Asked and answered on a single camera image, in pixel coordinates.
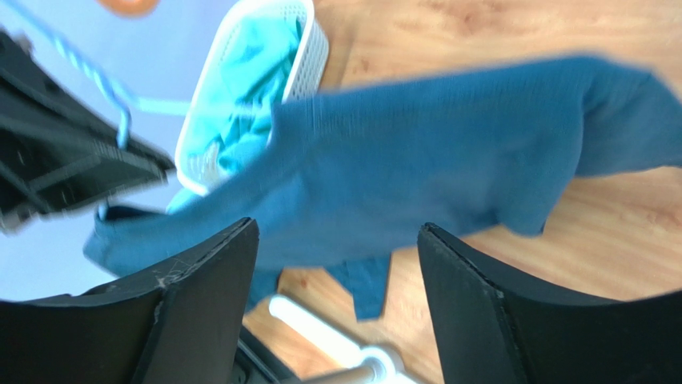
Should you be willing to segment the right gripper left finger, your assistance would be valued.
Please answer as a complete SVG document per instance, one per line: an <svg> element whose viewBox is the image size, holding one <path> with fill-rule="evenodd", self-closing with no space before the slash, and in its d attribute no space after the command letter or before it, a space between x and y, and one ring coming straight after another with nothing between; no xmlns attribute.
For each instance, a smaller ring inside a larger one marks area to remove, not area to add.
<svg viewBox="0 0 682 384"><path fill-rule="evenodd" d="M79 296L2 302L2 382L228 383L258 246L243 219Z"/></svg>

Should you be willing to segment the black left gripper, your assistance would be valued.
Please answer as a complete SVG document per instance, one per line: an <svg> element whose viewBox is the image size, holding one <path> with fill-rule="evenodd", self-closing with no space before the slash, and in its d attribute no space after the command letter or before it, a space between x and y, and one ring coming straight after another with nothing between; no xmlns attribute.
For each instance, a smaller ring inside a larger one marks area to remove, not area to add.
<svg viewBox="0 0 682 384"><path fill-rule="evenodd" d="M164 182L170 157L118 131L38 66L30 43L1 33L1 230Z"/></svg>

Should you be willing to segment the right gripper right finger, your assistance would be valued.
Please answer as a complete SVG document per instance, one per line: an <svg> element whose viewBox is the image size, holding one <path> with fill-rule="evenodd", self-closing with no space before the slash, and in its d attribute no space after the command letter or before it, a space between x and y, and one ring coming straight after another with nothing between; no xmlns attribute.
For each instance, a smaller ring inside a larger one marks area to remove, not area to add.
<svg viewBox="0 0 682 384"><path fill-rule="evenodd" d="M418 236L447 383L678 383L681 294L621 302L484 254L442 228Z"/></svg>

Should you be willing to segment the light blue wire hanger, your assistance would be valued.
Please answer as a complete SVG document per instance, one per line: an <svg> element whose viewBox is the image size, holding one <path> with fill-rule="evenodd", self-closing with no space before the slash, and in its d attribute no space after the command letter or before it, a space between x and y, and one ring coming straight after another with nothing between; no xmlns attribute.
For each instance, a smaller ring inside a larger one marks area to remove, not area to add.
<svg viewBox="0 0 682 384"><path fill-rule="evenodd" d="M33 28L43 35L50 44L74 68L81 71L93 81L102 96L111 103L120 114L118 124L117 144L120 149L126 149L130 138L131 108L152 114L184 115L190 109L189 102L178 100L144 98L134 94L128 87L108 75L101 66L90 60L75 45L69 42L57 30L33 14L18 1L6 1L5 4L26 20Z"/></svg>

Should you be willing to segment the orange plastic hanger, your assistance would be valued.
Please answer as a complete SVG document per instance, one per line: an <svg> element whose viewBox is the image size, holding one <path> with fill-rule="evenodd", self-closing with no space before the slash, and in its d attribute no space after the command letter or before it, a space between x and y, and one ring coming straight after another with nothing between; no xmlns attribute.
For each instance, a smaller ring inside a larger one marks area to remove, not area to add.
<svg viewBox="0 0 682 384"><path fill-rule="evenodd" d="M143 17L153 12L159 0L97 0L97 3L113 14L127 18Z"/></svg>

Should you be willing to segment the dark blue t shirt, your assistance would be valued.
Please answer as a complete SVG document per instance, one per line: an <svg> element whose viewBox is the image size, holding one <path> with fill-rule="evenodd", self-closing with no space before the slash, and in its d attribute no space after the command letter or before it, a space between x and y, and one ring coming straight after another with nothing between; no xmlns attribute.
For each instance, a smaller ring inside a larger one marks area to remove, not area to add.
<svg viewBox="0 0 682 384"><path fill-rule="evenodd" d="M249 307L284 269L323 266L357 318L375 319L391 252L424 223L536 236L574 177L681 164L677 96L592 56L318 94L271 116L270 144L245 170L172 214L111 207L84 254L122 277L249 217L260 229Z"/></svg>

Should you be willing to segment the teal t shirt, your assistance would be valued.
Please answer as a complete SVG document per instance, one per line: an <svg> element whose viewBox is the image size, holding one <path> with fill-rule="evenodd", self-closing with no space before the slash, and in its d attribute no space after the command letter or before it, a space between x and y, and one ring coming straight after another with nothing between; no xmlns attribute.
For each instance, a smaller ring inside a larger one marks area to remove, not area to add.
<svg viewBox="0 0 682 384"><path fill-rule="evenodd" d="M283 99L303 28L295 17L246 17L227 52L205 78L199 105L272 106ZM214 186L244 170L265 149L271 117L235 114L194 117L177 145L185 174L203 172Z"/></svg>

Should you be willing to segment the silver clothes rack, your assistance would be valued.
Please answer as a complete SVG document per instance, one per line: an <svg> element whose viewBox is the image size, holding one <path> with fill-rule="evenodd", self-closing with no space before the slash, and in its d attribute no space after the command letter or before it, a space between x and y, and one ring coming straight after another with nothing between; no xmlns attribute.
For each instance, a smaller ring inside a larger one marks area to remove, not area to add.
<svg viewBox="0 0 682 384"><path fill-rule="evenodd" d="M268 310L341 365L339 370L307 379L306 383L420 382L406 371L403 359L392 347L362 345L287 296L272 296Z"/></svg>

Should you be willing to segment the white perforated plastic basket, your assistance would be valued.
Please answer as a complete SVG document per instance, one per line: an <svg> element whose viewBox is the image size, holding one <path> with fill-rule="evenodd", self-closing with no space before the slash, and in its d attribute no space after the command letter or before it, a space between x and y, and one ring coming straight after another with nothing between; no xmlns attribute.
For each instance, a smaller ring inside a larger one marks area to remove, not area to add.
<svg viewBox="0 0 682 384"><path fill-rule="evenodd" d="M298 100L315 94L319 88L327 58L329 42L322 27L315 18L315 7L311 1L239 1L227 12L214 36L211 48L203 65L202 73L196 85L190 109L187 112L183 127L180 131L177 145L187 123L194 117L218 117L228 108L233 108L236 115L258 117L269 114L269 106L242 106L224 104L199 105L201 87L204 78L217 68L221 57L227 52L237 25L246 17L275 16L295 17L303 28L299 48L287 80L281 102ZM181 185L196 195L205 195L219 184L208 186L203 172L185 174L181 161L181 150L175 149L175 166L177 177Z"/></svg>

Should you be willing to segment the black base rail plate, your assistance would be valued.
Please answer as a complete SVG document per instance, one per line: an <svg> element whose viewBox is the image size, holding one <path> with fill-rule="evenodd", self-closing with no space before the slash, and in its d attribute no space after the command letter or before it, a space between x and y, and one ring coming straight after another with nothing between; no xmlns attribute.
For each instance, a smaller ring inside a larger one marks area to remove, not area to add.
<svg viewBox="0 0 682 384"><path fill-rule="evenodd" d="M230 383L287 384L301 383L301 380L245 326L242 326Z"/></svg>

